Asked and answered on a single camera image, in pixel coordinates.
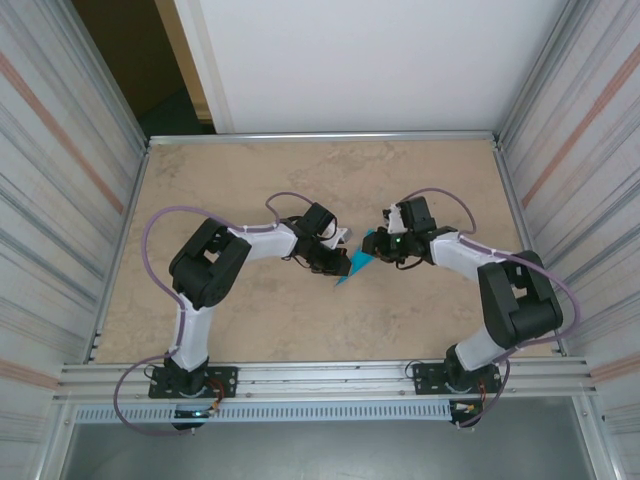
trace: robotic arm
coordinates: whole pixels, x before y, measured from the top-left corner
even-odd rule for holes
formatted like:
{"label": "robotic arm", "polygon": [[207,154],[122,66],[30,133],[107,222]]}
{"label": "robotic arm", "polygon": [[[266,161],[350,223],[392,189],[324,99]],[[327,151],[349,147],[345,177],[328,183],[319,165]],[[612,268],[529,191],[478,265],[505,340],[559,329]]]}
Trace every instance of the robotic arm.
{"label": "robotic arm", "polygon": [[[363,240],[364,253],[395,263],[400,270],[422,262],[445,267],[480,287],[484,326],[447,350],[447,382],[455,390],[477,384],[492,362],[513,347],[562,326],[562,310],[546,277],[495,256],[487,247],[462,243],[454,228],[436,225],[424,197],[393,204],[383,216],[385,226]],[[542,267],[532,251],[514,256]],[[418,260],[404,266],[409,257]],[[517,296],[514,288],[523,294]]]}
{"label": "robotic arm", "polygon": [[[227,296],[245,262],[300,257],[312,273],[346,276],[351,261],[346,249],[338,245],[346,243],[350,236],[351,231],[338,227],[336,217],[318,203],[313,203],[303,216],[284,219],[275,228],[246,227],[235,231],[213,219],[205,220],[169,266],[173,289],[185,304],[181,347],[165,360],[172,390],[189,397],[197,396],[204,388],[209,359],[207,339],[215,306]],[[178,306],[169,351],[177,345],[181,313]]]}

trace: white wall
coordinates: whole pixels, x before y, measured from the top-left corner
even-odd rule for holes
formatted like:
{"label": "white wall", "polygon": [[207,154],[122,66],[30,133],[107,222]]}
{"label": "white wall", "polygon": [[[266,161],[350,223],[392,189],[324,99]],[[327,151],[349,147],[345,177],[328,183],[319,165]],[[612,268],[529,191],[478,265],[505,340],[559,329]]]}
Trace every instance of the white wall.
{"label": "white wall", "polygon": [[221,133],[494,129],[565,0],[176,0]]}

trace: metal grating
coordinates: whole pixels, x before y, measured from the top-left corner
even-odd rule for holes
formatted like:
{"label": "metal grating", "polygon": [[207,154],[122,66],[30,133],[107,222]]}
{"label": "metal grating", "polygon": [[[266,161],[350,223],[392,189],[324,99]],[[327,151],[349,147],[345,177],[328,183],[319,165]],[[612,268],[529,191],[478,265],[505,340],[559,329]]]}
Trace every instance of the metal grating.
{"label": "metal grating", "polygon": [[[193,423],[176,419],[175,405],[132,405],[122,408],[134,423]],[[286,402],[223,403],[218,414],[206,419],[216,423],[314,422],[353,420],[451,420],[447,400],[368,401],[368,402]],[[80,407],[77,424],[119,423],[111,405]]]}

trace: orange stripe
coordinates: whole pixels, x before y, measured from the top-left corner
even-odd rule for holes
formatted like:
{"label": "orange stripe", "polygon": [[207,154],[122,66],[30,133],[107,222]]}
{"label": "orange stripe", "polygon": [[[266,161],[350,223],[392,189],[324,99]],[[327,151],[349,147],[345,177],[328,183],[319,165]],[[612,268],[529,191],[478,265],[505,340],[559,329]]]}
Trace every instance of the orange stripe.
{"label": "orange stripe", "polygon": [[89,179],[95,184],[98,190],[107,198],[109,203],[113,205],[118,213],[122,213],[124,211],[124,206],[118,200],[118,197],[115,193],[109,188],[109,186],[100,178],[98,172],[91,166],[88,160],[84,157],[80,149],[76,147],[71,140],[71,137],[67,135],[67,132],[64,131],[62,126],[57,122],[53,115],[47,110],[47,108],[42,104],[42,102],[38,99],[36,94],[29,88],[27,82],[22,78],[20,73],[13,67],[9,59],[4,55],[4,53],[0,52],[0,69],[2,70],[3,75],[6,79],[13,85],[13,88],[20,94],[20,96],[24,99],[25,102],[33,109],[33,111],[38,115],[42,123],[49,129],[51,134],[56,137],[60,145],[64,147],[64,149],[71,155],[73,159],[76,160],[80,168],[84,170]]}
{"label": "orange stripe", "polygon": [[615,380],[624,375],[640,371],[640,353],[629,355],[615,362],[608,363],[591,371],[595,383]]}
{"label": "orange stripe", "polygon": [[533,184],[531,190],[524,196],[522,200],[522,205],[524,208],[527,208],[529,203],[531,203],[531,199],[538,193],[538,190],[544,185],[544,183],[551,176],[553,171],[558,168],[558,165],[564,160],[567,154],[571,151],[571,149],[578,142],[580,137],[584,134],[585,130],[589,128],[589,125],[593,122],[593,120],[604,110],[604,108],[609,104],[611,99],[618,93],[618,90],[622,88],[625,82],[629,79],[631,74],[635,71],[635,69],[640,64],[640,44],[635,48],[635,50],[629,55],[629,57],[625,60],[622,66],[615,73],[613,78],[609,81],[607,86],[604,88],[598,99],[595,101],[587,115],[582,119],[580,124],[576,127],[576,129],[569,135],[569,138],[564,142],[560,150],[554,155],[553,159],[544,169],[538,180]]}
{"label": "orange stripe", "polygon": [[49,390],[58,388],[57,378],[2,359],[0,359],[0,377]]}

